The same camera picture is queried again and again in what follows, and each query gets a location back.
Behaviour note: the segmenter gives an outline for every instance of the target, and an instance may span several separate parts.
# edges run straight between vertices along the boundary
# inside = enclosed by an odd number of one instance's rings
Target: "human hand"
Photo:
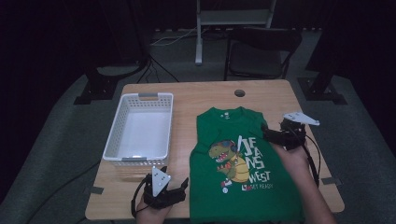
[[[162,224],[168,215],[169,211],[172,209],[172,206],[165,207],[163,209],[155,209],[149,207],[142,198],[140,199],[140,203],[136,207],[136,223],[137,224]]]
[[[282,160],[283,166],[289,172],[291,178],[294,179],[302,172],[309,173],[308,159],[303,147],[286,150],[277,144],[271,143],[271,146]]]

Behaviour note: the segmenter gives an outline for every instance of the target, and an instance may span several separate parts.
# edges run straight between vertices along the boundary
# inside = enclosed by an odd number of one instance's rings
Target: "green t-shirt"
[[[197,117],[190,156],[192,223],[302,221],[297,188],[271,145],[262,139],[262,113],[214,107]]]

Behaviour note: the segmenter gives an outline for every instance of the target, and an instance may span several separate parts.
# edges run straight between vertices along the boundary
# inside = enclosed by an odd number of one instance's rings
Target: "gray carpet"
[[[177,33],[158,34],[178,35]],[[342,93],[347,105],[306,101],[297,77],[315,77],[305,71],[320,33],[304,32],[304,40],[290,62],[287,80],[293,87],[305,114],[319,119],[311,127],[322,154],[338,186],[345,211],[336,214],[339,223],[396,223],[396,162],[379,130],[369,117],[348,79],[334,77],[332,84]],[[222,80],[225,41],[205,41],[201,66],[194,64],[195,39],[151,47],[151,55],[181,82]],[[119,74],[133,67],[107,67],[101,72]],[[141,82],[175,82],[155,64]],[[41,134],[8,196],[0,207],[0,223],[111,223],[84,219],[92,186],[102,157],[120,92],[126,84],[136,83],[140,75],[119,82],[111,101],[73,105],[87,82],[77,80],[53,107]],[[242,78],[231,77],[230,80]],[[131,220],[113,223],[133,223]],[[165,223],[189,223],[187,219]]]

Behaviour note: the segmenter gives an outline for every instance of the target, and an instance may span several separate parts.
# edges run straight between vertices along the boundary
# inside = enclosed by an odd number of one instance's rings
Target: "white plastic basket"
[[[170,92],[120,98],[103,159],[114,165],[167,165],[173,114]]]

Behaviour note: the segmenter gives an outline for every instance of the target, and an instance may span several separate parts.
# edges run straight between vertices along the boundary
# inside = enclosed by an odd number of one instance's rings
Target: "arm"
[[[281,146],[275,144],[272,144],[272,146],[300,192],[307,223],[336,223],[332,211],[324,201],[309,172],[308,160],[304,149],[297,147],[287,151]]]
[[[140,203],[136,207],[136,223],[137,224],[162,224],[165,217],[168,215],[172,206],[165,207],[161,210],[149,207],[143,200],[143,196],[140,199]]]

